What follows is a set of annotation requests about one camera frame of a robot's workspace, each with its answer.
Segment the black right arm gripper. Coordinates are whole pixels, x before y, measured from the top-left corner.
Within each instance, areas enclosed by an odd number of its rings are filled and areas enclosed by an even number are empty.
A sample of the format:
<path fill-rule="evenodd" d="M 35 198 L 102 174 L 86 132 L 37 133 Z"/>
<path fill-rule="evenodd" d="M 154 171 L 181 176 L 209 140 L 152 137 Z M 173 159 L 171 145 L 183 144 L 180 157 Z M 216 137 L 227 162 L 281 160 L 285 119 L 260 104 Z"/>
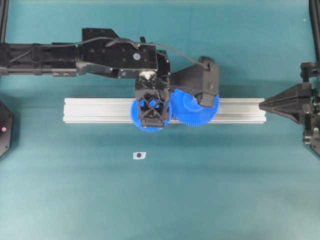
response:
<path fill-rule="evenodd" d="M 301 64 L 302 83 L 265 99 L 259 109 L 304 125 L 303 143 L 320 144 L 320 63 Z M 301 99 L 301 104 L 287 100 Z"/>

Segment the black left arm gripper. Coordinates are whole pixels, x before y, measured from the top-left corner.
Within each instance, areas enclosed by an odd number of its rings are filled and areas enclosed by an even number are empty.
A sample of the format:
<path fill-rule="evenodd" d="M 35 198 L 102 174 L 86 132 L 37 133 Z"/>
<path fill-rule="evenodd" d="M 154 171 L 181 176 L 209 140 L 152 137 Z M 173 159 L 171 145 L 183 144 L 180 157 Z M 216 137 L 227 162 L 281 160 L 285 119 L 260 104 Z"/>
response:
<path fill-rule="evenodd" d="M 168 54 L 163 49 L 141 48 L 122 57 L 119 79 L 135 80 L 135 126 L 165 128 L 171 121 L 171 73 Z"/>

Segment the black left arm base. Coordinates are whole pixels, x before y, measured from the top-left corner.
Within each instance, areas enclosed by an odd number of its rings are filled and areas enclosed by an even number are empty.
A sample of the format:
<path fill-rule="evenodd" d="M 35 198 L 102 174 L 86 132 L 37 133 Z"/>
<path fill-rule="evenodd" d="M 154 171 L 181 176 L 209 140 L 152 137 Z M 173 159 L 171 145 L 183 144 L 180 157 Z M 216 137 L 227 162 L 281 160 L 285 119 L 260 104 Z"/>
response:
<path fill-rule="evenodd" d="M 0 157 L 11 148 L 14 115 L 7 106 L 0 102 Z"/>

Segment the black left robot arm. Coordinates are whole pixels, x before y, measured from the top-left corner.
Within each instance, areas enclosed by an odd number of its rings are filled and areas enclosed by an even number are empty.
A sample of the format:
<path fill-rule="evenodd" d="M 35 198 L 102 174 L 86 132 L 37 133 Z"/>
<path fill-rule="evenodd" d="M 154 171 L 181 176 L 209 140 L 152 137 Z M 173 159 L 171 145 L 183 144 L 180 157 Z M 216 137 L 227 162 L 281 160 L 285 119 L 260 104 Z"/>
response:
<path fill-rule="evenodd" d="M 144 128 L 163 128 L 170 119 L 170 65 L 165 51 L 144 38 L 119 37 L 112 29 L 84 28 L 76 43 L 0 45 L 0 73 L 76 77 L 93 74 L 134 79 L 137 117 Z"/>

